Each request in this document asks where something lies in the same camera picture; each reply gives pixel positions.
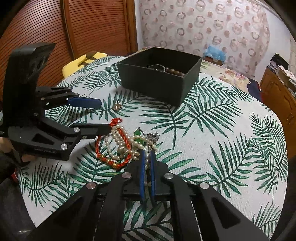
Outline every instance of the red cord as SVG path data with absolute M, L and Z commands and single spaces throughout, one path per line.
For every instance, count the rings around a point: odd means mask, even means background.
M 113 126 L 116 126 L 118 123 L 121 123 L 121 122 L 122 122 L 122 119 L 120 119 L 120 118 L 114 118 L 114 119 L 111 120 L 111 123 L 109 125 L 111 127 L 113 127 Z M 130 149 L 131 145 L 129 144 L 128 139 L 124 135 L 122 129 L 117 128 L 117 130 L 118 130 L 119 134 L 122 136 L 122 138 L 123 138 L 123 140 L 124 140 L 127 148 Z M 120 164 L 117 164 L 114 161 L 107 162 L 108 158 L 105 157 L 103 154 L 100 153 L 100 148 L 99 148 L 99 142 L 100 142 L 100 140 L 101 140 L 101 136 L 98 136 L 98 139 L 95 142 L 95 146 L 96 146 L 96 149 L 95 149 L 95 151 L 96 151 L 96 157 L 99 160 L 101 160 L 102 162 L 108 164 L 109 166 L 111 166 L 111 167 L 113 167 L 114 169 L 117 169 L 117 170 L 120 170 L 121 168 L 125 167 L 128 164 L 129 160 L 131 159 L 131 154 L 128 154 L 127 157 L 126 157 L 126 159 L 122 163 L 120 163 Z

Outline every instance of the white wall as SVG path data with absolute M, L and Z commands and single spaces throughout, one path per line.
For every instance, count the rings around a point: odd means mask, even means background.
M 287 63 L 289 63 L 291 51 L 290 31 L 287 29 L 286 25 L 270 11 L 265 10 L 265 13 L 270 28 L 270 42 L 268 50 L 260 63 L 258 63 L 254 74 L 255 80 L 259 83 L 272 56 L 274 56 L 275 53 L 278 53 Z
M 138 49 L 142 49 L 144 47 L 144 43 L 143 43 L 142 25 L 141 25 L 140 0 L 135 0 L 135 12 L 136 12 Z

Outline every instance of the black box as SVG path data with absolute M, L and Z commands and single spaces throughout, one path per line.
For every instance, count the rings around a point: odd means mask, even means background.
M 117 67 L 124 88 L 179 107 L 198 78 L 201 62 L 200 56 L 152 47 L 119 61 Z M 154 64 L 178 70 L 185 76 L 146 68 Z

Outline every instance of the leaf print tablecloth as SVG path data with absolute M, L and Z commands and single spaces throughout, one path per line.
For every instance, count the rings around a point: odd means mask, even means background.
M 287 184 L 287 151 L 276 115 L 249 94 L 200 73 L 179 108 L 124 89 L 116 63 L 124 57 L 94 61 L 63 80 L 80 96 L 99 98 L 98 110 L 63 106 L 46 116 L 63 125 L 109 123 L 123 119 L 129 134 L 138 126 L 160 133 L 157 159 L 185 181 L 205 181 L 271 237 L 279 220 Z M 116 101 L 120 111 L 113 111 Z M 106 154 L 104 144 L 101 150 Z M 110 146 L 113 153 L 117 148 Z M 34 224 L 38 226 L 89 181 L 104 183 L 121 172 L 102 164 L 94 140 L 81 140 L 68 161 L 39 158 L 22 168 L 19 182 Z M 124 240 L 173 240 L 170 206 L 149 199 L 126 203 Z

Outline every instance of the dark blue fabric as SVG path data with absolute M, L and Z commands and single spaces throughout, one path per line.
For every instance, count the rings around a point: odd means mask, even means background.
M 259 90 L 258 82 L 250 78 L 249 78 L 249 81 L 250 81 L 250 84 L 247 84 L 247 87 L 250 95 L 256 98 L 257 100 L 259 100 L 260 102 L 262 102 L 261 92 Z

